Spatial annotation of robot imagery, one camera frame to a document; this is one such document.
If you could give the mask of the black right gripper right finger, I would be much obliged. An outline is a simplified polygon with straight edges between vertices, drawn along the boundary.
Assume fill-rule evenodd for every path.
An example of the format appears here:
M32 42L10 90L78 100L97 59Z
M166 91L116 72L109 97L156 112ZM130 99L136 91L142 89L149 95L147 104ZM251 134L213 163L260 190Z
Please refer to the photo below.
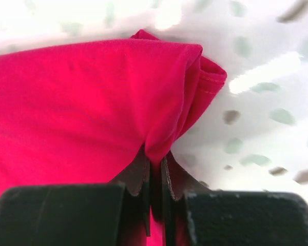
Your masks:
M308 204L285 192L212 191L167 154L164 245L308 245Z

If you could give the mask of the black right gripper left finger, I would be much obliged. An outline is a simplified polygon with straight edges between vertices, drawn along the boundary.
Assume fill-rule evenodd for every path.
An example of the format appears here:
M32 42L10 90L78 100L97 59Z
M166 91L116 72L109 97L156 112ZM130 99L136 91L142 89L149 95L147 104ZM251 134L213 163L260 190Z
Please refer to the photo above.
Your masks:
M108 183L15 187L0 197L0 245L146 245L144 149Z

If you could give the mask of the magenta t shirt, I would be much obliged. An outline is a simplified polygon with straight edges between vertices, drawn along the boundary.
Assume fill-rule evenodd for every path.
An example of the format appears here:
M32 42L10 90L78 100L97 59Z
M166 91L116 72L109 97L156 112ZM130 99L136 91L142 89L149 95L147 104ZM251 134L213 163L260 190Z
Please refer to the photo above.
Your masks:
M144 149L146 245L163 245L161 161L227 78L202 50L140 30L1 55L0 197L15 187L108 183Z

